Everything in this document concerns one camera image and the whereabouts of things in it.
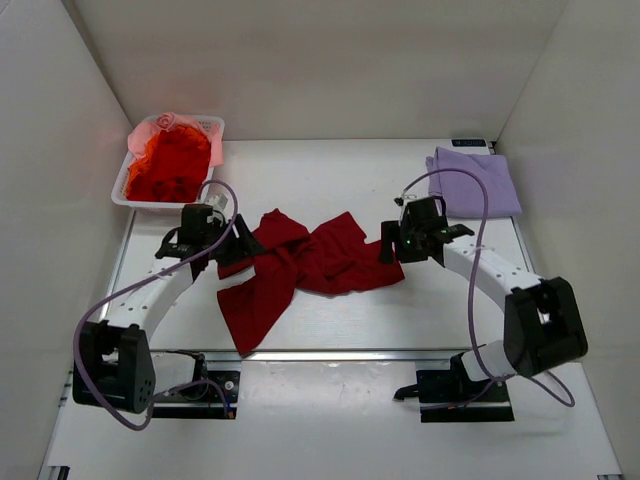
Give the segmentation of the dark red t shirt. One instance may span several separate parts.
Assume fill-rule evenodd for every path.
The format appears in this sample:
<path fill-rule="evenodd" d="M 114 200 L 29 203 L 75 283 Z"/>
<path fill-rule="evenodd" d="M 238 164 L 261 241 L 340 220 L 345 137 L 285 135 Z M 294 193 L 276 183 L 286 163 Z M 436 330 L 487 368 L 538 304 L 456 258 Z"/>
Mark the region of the dark red t shirt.
<path fill-rule="evenodd" d="M 349 212 L 310 231 L 275 209 L 262 216 L 253 235 L 265 248 L 263 254 L 217 268 L 221 280 L 254 269 L 250 279 L 217 292 L 241 355 L 259 346 L 298 290 L 332 297 L 391 286 L 405 278 L 399 263 L 378 260 L 381 242 L 368 243 Z"/>

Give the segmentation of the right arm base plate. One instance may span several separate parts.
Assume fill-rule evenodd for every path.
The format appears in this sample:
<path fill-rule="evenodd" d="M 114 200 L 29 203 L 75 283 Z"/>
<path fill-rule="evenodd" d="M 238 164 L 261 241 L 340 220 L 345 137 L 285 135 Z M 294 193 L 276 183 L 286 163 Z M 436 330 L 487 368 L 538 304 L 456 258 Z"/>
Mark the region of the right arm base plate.
<path fill-rule="evenodd" d="M 508 389 L 492 380 L 472 381 L 462 355 L 446 362 L 418 362 L 414 384 L 400 387 L 396 402 L 417 399 L 422 423 L 501 423 L 515 420 Z"/>

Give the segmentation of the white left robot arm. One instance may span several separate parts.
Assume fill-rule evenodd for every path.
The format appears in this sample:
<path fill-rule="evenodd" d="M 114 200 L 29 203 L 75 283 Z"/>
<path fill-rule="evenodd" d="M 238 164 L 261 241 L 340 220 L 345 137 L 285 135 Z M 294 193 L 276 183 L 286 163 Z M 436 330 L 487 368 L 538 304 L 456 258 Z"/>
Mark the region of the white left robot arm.
<path fill-rule="evenodd" d="M 73 400 L 142 414 L 159 395 L 201 398 L 213 387 L 204 355 L 181 349 L 154 354 L 149 341 L 210 263 L 234 266 L 264 251 L 240 213 L 225 217 L 209 204 L 185 205 L 179 226 L 162 238 L 146 277 L 117 299 L 104 319 L 80 327 Z"/>

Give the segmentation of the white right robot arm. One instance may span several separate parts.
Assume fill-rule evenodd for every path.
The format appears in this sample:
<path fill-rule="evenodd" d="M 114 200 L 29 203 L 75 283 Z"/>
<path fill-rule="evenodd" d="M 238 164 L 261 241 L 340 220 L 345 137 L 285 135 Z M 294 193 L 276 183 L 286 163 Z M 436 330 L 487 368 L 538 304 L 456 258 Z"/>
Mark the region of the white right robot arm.
<path fill-rule="evenodd" d="M 571 284 L 545 279 L 504 259 L 463 224 L 449 224 L 443 198 L 398 198 L 397 220 L 381 225 L 379 259 L 385 264 L 432 259 L 465 278 L 503 313 L 503 337 L 451 360 L 449 391 L 471 400 L 491 380 L 532 378 L 584 357 L 588 341 Z"/>

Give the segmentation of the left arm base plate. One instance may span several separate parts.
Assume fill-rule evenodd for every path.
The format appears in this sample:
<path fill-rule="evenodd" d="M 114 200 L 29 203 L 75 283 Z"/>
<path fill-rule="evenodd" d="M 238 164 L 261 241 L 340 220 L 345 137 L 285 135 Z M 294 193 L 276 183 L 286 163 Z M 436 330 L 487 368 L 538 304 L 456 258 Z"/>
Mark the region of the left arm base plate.
<path fill-rule="evenodd" d="M 233 420 L 241 361 L 226 353 L 169 350 L 152 354 L 156 419 Z"/>

